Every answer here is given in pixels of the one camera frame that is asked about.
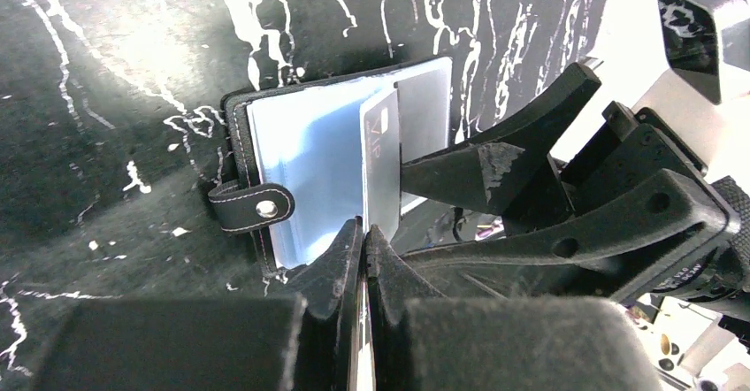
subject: screw hole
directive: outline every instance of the screw hole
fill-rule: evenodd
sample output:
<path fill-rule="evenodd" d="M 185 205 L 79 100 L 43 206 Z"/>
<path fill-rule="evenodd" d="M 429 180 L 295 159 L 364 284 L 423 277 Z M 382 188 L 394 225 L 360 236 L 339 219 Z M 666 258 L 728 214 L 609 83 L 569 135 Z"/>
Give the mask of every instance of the screw hole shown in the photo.
<path fill-rule="evenodd" d="M 701 382 L 700 391 L 719 391 L 719 386 L 713 382 Z"/>
<path fill-rule="evenodd" d="M 652 214 L 665 212 L 670 207 L 670 196 L 659 192 L 648 200 L 648 211 Z"/>
<path fill-rule="evenodd" d="M 573 238 L 566 238 L 559 241 L 552 248 L 552 253 L 560 258 L 570 258 L 578 252 L 578 241 Z"/>
<path fill-rule="evenodd" d="M 643 146 L 648 146 L 654 141 L 654 134 L 651 132 L 645 132 L 643 134 L 643 137 L 640 139 L 640 144 Z"/>
<path fill-rule="evenodd" d="M 659 367 L 667 372 L 673 371 L 675 369 L 675 362 L 669 360 L 668 358 L 663 358 L 662 360 L 659 360 Z"/>

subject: metal snap fastener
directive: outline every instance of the metal snap fastener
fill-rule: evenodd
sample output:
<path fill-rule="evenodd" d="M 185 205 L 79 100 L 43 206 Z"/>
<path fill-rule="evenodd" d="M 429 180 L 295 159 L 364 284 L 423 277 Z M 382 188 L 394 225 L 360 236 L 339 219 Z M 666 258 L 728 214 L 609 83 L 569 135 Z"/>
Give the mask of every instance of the metal snap fastener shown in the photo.
<path fill-rule="evenodd" d="M 273 219 L 279 214 L 279 209 L 273 201 L 261 201 L 256 205 L 256 212 L 264 219 Z"/>

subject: card holder wallet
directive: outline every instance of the card holder wallet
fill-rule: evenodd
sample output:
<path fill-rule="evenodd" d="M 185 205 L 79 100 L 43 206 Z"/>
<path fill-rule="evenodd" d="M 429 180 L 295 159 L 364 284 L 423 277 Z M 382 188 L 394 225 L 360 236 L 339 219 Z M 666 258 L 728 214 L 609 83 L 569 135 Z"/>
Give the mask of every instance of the card holder wallet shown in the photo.
<path fill-rule="evenodd" d="M 209 193 L 222 229 L 251 236 L 266 276 L 314 261 L 354 216 L 392 236 L 421 201 L 401 162 L 448 146 L 451 71 L 441 57 L 225 96 L 238 180 Z"/>

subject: black table surface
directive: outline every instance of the black table surface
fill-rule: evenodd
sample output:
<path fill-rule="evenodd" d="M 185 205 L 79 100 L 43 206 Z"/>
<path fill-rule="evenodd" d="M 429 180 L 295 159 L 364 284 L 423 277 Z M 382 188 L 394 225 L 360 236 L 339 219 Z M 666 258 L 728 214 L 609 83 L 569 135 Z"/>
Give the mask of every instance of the black table surface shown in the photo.
<path fill-rule="evenodd" d="M 264 295 L 205 197 L 224 94 L 449 55 L 475 134 L 591 49 L 604 1 L 0 0 L 0 389 L 77 300 Z"/>

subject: white stitching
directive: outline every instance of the white stitching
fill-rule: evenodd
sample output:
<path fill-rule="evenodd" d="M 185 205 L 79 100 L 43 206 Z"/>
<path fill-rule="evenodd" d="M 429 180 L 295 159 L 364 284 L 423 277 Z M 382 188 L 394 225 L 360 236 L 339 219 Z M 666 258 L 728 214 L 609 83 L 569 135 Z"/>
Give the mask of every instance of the white stitching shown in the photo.
<path fill-rule="evenodd" d="M 278 194 L 282 194 L 282 195 L 284 196 L 284 199 L 286 199 L 286 200 L 287 200 L 287 203 L 289 204 L 289 206 L 291 206 L 291 204 L 292 204 L 292 202 L 291 202 L 291 201 L 289 201 L 289 197 L 288 197 L 288 196 L 286 196 L 286 195 L 284 194 L 284 192 L 281 192 L 281 191 L 280 191 L 280 190 L 278 190 L 278 189 L 264 189 L 264 190 L 261 190 L 260 192 L 256 192 L 256 193 L 254 193 L 254 194 L 248 194 L 248 195 L 237 196 L 237 197 L 235 197 L 235 198 L 229 198 L 229 199 L 225 199 L 225 200 L 222 200 L 222 201 L 214 201 L 214 203 L 230 203 L 231 201 L 238 201 L 238 200 L 240 200 L 240 199 L 250 198 L 251 196 L 256 196 L 256 195 L 260 195 L 260 194 L 262 194 L 262 193 L 265 193 L 265 192 L 276 192 L 276 193 L 278 193 Z"/>
<path fill-rule="evenodd" d="M 239 187 L 240 185 L 232 185 L 229 188 L 221 189 L 221 191 L 215 194 L 214 196 L 209 195 L 209 200 L 211 201 L 211 203 L 217 203 L 218 202 L 217 198 L 220 198 L 221 196 L 225 195 L 227 192 L 232 192 L 233 190 L 237 190 L 237 188 Z"/>
<path fill-rule="evenodd" d="M 234 116 L 234 131 L 237 133 L 237 142 L 240 144 L 240 153 L 242 154 L 242 163 L 245 165 L 245 177 L 248 179 L 248 188 L 252 188 L 252 185 L 250 184 L 250 173 L 248 171 L 248 160 L 245 158 L 245 148 L 242 146 L 242 137 L 240 136 L 240 126 L 237 123 L 237 108 L 243 108 L 247 105 L 240 104 L 234 107 L 234 112 L 232 115 Z"/>
<path fill-rule="evenodd" d="M 250 173 L 248 171 L 248 160 L 245 157 L 245 149 L 242 146 L 242 137 L 240 136 L 240 126 L 237 123 L 237 108 L 246 108 L 248 105 L 249 105 L 249 103 L 240 103 L 239 105 L 235 106 L 234 110 L 232 112 L 232 115 L 234 117 L 234 128 L 235 128 L 235 131 L 237 132 L 237 142 L 240 144 L 240 152 L 242 153 L 242 163 L 245 164 L 245 176 L 248 179 L 248 188 L 252 188 L 252 185 L 250 184 Z M 240 230 L 245 230 L 245 229 L 249 229 L 249 228 L 250 227 L 244 227 L 242 229 L 236 229 L 235 231 L 239 232 Z M 258 236 L 260 236 L 260 250 L 263 251 L 263 261 L 265 263 L 265 268 L 269 272 L 272 272 L 272 271 L 276 270 L 276 266 L 274 265 L 273 268 L 272 268 L 271 265 L 268 263 L 268 254 L 265 253 L 265 242 L 263 242 L 263 231 L 259 230 L 258 231 Z"/>
<path fill-rule="evenodd" d="M 274 218 L 274 219 L 271 219 L 271 220 L 268 220 L 268 221 L 264 221 L 263 223 L 257 223 L 257 224 L 254 224 L 254 225 L 245 226 L 245 227 L 239 227 L 239 228 L 236 228 L 236 229 L 224 229 L 222 227 L 221 230 L 223 230 L 225 232 L 240 232 L 241 230 L 248 230 L 248 229 L 252 229 L 253 227 L 260 227 L 260 226 L 263 226 L 263 225 L 267 225 L 269 223 L 274 223 L 274 222 L 275 223 L 279 223 L 280 221 L 284 221 L 284 220 L 288 219 L 288 217 L 285 217 L 287 214 L 284 214 L 284 216 L 281 216 L 279 218 Z M 260 232 L 260 231 L 258 231 L 258 232 L 261 234 L 261 242 L 263 242 L 263 233 Z"/>

